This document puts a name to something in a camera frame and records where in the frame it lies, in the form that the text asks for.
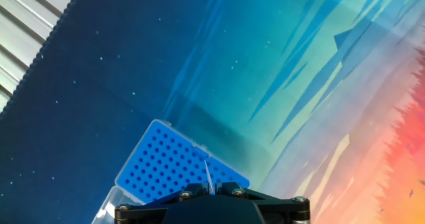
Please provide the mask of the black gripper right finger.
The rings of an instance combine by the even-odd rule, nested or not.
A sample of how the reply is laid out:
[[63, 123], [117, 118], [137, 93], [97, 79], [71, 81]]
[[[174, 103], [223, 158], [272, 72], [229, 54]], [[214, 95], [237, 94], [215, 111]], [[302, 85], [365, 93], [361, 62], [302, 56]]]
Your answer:
[[311, 223], [310, 200], [304, 196], [279, 199], [241, 187], [236, 182], [216, 183], [215, 194], [229, 196], [233, 201], [250, 202], [265, 223]]

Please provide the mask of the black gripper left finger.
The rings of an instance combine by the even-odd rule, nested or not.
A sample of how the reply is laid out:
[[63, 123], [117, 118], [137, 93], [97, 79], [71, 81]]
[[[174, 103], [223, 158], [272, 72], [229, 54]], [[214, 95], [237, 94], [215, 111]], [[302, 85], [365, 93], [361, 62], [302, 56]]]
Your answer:
[[115, 207], [114, 223], [162, 223], [168, 210], [176, 207], [176, 204], [210, 194], [213, 194], [213, 188], [209, 184], [190, 183], [181, 191], [176, 191], [146, 205], [121, 204]]

